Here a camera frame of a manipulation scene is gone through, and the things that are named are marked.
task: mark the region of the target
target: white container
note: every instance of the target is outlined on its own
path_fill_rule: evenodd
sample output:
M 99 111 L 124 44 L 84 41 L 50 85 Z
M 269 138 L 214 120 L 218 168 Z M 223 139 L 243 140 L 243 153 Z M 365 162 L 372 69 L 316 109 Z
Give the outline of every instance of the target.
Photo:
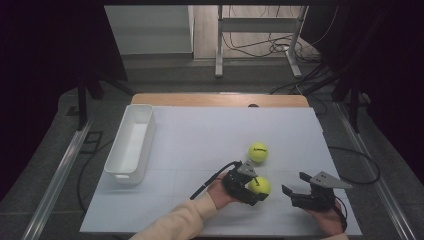
M 117 182 L 138 184 L 143 180 L 155 127 L 151 105 L 127 106 L 104 167 Z

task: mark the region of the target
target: metal rod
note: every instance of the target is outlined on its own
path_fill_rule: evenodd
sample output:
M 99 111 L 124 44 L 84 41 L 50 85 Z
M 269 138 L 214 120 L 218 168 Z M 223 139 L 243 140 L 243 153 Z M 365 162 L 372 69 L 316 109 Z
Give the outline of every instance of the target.
M 78 106 L 79 106 L 79 125 L 78 131 L 81 131 L 87 123 L 87 97 L 85 92 L 85 76 L 78 79 Z
M 81 131 L 75 132 L 74 137 L 72 138 L 71 143 L 69 144 L 68 149 L 66 150 L 59 164 L 59 167 L 57 168 L 52 180 L 50 181 L 50 184 L 47 187 L 43 198 L 38 204 L 37 210 L 35 211 L 27 229 L 21 238 L 22 240 L 36 240 L 40 237 L 44 226 L 46 225 L 47 219 L 49 218 L 50 213 L 56 203 L 56 200 L 62 191 L 63 185 L 66 181 L 66 178 L 68 177 L 75 158 L 78 155 L 81 145 L 83 144 L 88 130 L 91 127 L 94 113 L 97 110 L 98 105 L 99 104 L 97 101 L 94 101 L 94 109 L 90 114 L 87 123 L 84 125 Z
M 223 75 L 223 49 L 222 49 L 222 5 L 218 6 L 218 46 L 215 54 L 215 77 Z
M 289 56 L 293 56 L 294 54 L 294 49 L 296 47 L 297 39 L 299 38 L 300 30 L 302 29 L 303 21 L 305 20 L 305 14 L 307 9 L 307 6 L 300 7 L 300 13 L 297 17 L 296 28 L 293 31 L 292 40 L 290 41 L 289 49 L 287 50 L 287 54 Z

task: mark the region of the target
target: metal stand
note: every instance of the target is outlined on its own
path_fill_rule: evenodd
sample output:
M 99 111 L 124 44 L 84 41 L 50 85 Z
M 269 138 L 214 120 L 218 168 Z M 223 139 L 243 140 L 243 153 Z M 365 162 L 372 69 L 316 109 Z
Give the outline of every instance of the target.
M 222 5 L 218 6 L 218 46 L 215 56 L 215 76 L 223 76 L 223 32 L 251 33 L 293 33 L 290 46 L 286 48 L 287 60 L 296 78 L 302 77 L 296 62 L 294 50 L 306 14 L 306 6 L 301 6 L 298 18 L 223 18 Z
M 99 77 L 87 76 L 86 74 L 81 74 L 78 79 L 78 107 L 79 107 L 79 124 L 77 131 L 81 131 L 87 123 L 87 94 L 86 90 L 90 93 L 90 96 L 93 99 L 102 99 L 104 95 L 104 91 L 97 78 L 102 78 L 103 81 L 111 84 L 117 89 L 123 91 L 124 93 L 133 96 L 135 93 L 122 85 L 116 80 L 113 80 L 104 74 L 96 73 Z

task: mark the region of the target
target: yellow tennis ball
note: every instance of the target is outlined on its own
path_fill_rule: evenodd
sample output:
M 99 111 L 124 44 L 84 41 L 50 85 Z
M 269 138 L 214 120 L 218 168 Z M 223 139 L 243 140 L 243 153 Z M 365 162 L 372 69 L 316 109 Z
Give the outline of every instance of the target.
M 268 148 L 261 142 L 255 142 L 249 147 L 249 158 L 254 161 L 261 163 L 265 161 L 268 156 Z
M 256 194 L 265 193 L 269 195 L 271 193 L 271 184 L 264 177 L 256 177 L 256 180 L 255 178 L 252 179 L 247 187 Z

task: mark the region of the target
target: gray floor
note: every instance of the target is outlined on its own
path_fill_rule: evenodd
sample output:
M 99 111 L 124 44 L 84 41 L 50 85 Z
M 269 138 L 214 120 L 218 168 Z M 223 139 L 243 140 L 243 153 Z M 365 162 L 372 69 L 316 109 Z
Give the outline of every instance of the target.
M 215 79 L 214 62 L 208 60 L 143 60 L 128 57 L 124 58 L 124 62 L 129 82 L 123 84 L 135 92 L 268 93 L 274 87 L 296 81 L 291 75 L 287 62 L 282 58 L 272 61 L 226 60 L 222 79 Z M 302 64 L 301 69 L 307 73 L 314 66 Z M 101 145 L 114 138 L 125 106 L 131 101 L 130 96 L 109 84 L 102 83 L 102 86 L 106 95 L 100 101 L 90 129 L 91 132 L 103 132 Z M 319 115 L 328 145 L 353 148 L 354 145 L 331 101 L 332 89 L 333 86 L 328 86 L 317 91 L 314 97 L 320 100 L 310 97 L 309 103 Z M 288 90 L 284 89 L 276 94 L 287 93 Z M 75 90 L 62 95 L 59 111 L 43 142 L 12 190 L 0 203 L 0 239 L 19 239 L 25 231 L 78 125 L 78 117 L 69 114 L 69 109 L 73 106 L 77 106 Z M 366 113 L 366 108 L 360 109 L 359 129 L 372 157 L 382 169 L 383 178 L 415 231 L 416 239 L 424 239 L 423 185 L 373 124 Z M 84 144 L 83 149 L 90 150 L 92 147 L 90 144 Z M 79 233 L 84 212 L 77 198 L 78 178 L 84 164 L 90 160 L 81 177 L 80 185 L 82 202 L 84 207 L 87 207 L 109 150 L 110 144 L 94 157 L 90 154 L 79 154 L 40 239 L 124 239 L 128 237 Z M 358 156 L 336 150 L 330 152 L 340 174 L 355 179 L 369 179 L 362 160 Z M 357 186 L 348 191 L 348 196 L 364 233 L 364 236 L 359 239 L 400 239 L 374 186 Z

